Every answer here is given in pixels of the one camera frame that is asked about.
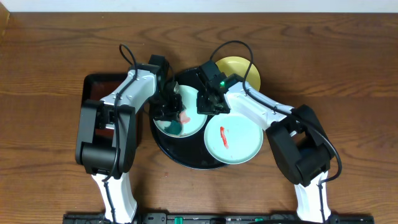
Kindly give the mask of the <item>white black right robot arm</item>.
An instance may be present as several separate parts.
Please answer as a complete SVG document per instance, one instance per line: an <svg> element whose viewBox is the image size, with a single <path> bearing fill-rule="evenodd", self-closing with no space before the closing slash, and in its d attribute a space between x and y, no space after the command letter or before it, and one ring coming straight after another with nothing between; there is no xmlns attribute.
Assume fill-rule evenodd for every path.
<svg viewBox="0 0 398 224"><path fill-rule="evenodd" d="M239 75L200 76L200 114L236 112L253 121L267 135L274 160L294 184L297 215L303 222L326 223L331 216L326 183L340 176L342 163L315 112L307 105L293 108L251 88Z"/></svg>

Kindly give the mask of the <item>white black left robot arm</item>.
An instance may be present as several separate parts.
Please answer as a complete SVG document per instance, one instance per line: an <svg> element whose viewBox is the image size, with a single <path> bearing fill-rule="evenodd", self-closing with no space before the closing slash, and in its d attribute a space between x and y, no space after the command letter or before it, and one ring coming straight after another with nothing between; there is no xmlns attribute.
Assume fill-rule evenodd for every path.
<svg viewBox="0 0 398 224"><path fill-rule="evenodd" d="M175 85L166 81L169 69L166 61L139 63L126 73L84 79L75 160L98 184L106 222L136 219L129 171L137 149L137 114L144 104L155 105L151 116L166 121L168 133L182 132L182 100Z"/></svg>

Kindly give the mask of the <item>green scrubbing sponge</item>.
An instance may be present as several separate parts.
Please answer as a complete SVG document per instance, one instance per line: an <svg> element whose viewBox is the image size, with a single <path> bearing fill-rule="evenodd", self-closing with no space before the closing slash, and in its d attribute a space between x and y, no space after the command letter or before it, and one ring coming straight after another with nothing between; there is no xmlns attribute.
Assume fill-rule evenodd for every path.
<svg viewBox="0 0 398 224"><path fill-rule="evenodd" d="M172 120L170 125L164 128L165 132L170 135L180 135L182 132L182 124L179 121Z"/></svg>

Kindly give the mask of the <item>yellow plate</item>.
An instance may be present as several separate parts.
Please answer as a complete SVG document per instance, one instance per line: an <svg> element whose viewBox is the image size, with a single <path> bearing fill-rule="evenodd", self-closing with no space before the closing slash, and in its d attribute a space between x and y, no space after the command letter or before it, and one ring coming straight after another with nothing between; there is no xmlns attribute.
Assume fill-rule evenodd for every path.
<svg viewBox="0 0 398 224"><path fill-rule="evenodd" d="M249 66L249 60L238 57L230 56L225 57L216 62L217 67L221 72L223 72L227 77L232 74L237 74L240 77L244 77L246 70ZM247 82L257 91L261 87L261 77L258 69L255 65L252 65L246 79Z"/></svg>

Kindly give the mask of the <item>light green plate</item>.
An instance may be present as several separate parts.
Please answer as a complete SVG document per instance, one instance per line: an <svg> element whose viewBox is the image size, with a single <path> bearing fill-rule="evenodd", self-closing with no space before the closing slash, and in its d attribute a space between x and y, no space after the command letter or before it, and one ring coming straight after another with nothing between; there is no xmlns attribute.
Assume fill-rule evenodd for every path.
<svg viewBox="0 0 398 224"><path fill-rule="evenodd" d="M206 125L204 142L216 160L225 164L241 164L260 151L263 130L242 114L219 114Z"/></svg>
<svg viewBox="0 0 398 224"><path fill-rule="evenodd" d="M207 115L197 113L198 90L191 86L180 85L179 92L183 103L183 111L180 113L181 134L176 136L165 132L164 128L170 125L170 121L153 120L160 132L172 138L185 138L199 132L207 120Z"/></svg>

